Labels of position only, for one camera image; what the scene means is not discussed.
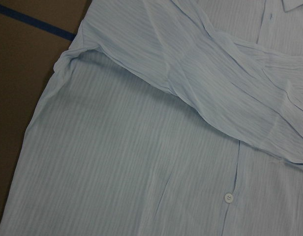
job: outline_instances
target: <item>striped fabric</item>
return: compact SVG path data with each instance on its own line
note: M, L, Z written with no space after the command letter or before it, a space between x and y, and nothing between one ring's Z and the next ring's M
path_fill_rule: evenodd
M303 56L216 30L200 6L92 2L26 130L0 236L303 236Z

